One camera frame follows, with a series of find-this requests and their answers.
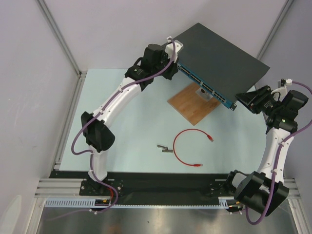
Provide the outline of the silver SFP module black end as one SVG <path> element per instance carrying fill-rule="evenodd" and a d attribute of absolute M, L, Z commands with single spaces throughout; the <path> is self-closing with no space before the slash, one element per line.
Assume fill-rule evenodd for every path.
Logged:
<path fill-rule="evenodd" d="M 164 149 L 164 150 L 168 150 L 168 149 L 169 149 L 168 147 L 162 146 L 162 145 L 159 145 L 159 144 L 157 145 L 157 147 L 158 147 L 158 148 L 161 148 L 161 149 Z"/>

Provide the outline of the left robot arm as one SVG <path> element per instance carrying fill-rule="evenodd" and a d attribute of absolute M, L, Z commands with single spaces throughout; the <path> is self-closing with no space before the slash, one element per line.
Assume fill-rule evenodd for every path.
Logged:
<path fill-rule="evenodd" d="M 178 72 L 178 53 L 183 44 L 175 40 L 161 46 L 149 44 L 142 57 L 128 68 L 121 84 L 115 92 L 92 113 L 81 115 L 82 133 L 89 146 L 89 177 L 93 180 L 90 189 L 97 195 L 107 191 L 107 156 L 115 141 L 111 126 L 126 105 L 140 94 L 155 77 L 162 76 L 171 80 Z"/>

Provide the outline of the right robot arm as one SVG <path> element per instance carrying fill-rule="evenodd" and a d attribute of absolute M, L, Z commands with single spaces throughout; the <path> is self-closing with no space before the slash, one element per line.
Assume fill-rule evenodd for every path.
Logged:
<path fill-rule="evenodd" d="M 284 186 L 284 165 L 294 136 L 299 134 L 295 118 L 306 105 L 308 97 L 284 84 L 272 90 L 264 86 L 258 90 L 236 95 L 238 101 L 253 114 L 264 113 L 266 120 L 266 147 L 258 169 L 250 174 L 234 170 L 224 184 L 225 192 L 243 204 L 246 210 L 260 214 L 256 225 L 270 215 L 288 196 Z"/>

